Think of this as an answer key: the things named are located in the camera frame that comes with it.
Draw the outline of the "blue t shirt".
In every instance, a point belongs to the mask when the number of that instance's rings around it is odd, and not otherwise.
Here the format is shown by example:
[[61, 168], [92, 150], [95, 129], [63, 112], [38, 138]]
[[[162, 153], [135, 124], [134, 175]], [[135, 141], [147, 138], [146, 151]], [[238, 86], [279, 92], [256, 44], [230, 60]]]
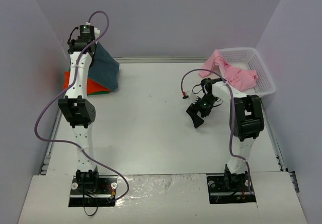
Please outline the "blue t shirt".
[[118, 89], [120, 64], [98, 43], [94, 65], [89, 68], [88, 79], [114, 92]]

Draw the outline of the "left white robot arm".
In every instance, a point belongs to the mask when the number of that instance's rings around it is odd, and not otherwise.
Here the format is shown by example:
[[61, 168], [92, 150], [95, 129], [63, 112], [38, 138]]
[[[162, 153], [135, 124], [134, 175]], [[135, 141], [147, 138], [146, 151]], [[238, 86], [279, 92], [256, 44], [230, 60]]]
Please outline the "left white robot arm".
[[89, 23], [80, 25], [77, 39], [68, 40], [70, 56], [70, 75], [68, 90], [65, 96], [58, 100], [58, 106], [65, 119], [72, 127], [77, 147], [77, 171], [74, 181], [95, 193], [100, 190], [97, 164], [91, 160], [94, 157], [92, 126], [96, 118], [95, 107], [88, 101], [88, 72], [93, 61], [96, 44], [87, 47], [100, 35], [100, 30]]

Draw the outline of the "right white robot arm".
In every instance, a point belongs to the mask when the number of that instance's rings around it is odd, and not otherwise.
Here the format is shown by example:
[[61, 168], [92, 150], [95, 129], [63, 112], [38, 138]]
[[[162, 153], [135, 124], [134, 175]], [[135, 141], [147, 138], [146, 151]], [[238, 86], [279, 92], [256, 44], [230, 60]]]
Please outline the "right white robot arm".
[[205, 78], [199, 86], [204, 93], [203, 97], [193, 97], [186, 110], [195, 128], [204, 123], [203, 119], [215, 108], [217, 100], [230, 105], [230, 159], [225, 165], [223, 184], [226, 189], [235, 190], [248, 176], [248, 158], [252, 145], [264, 130], [260, 97], [243, 93], [220, 79]]

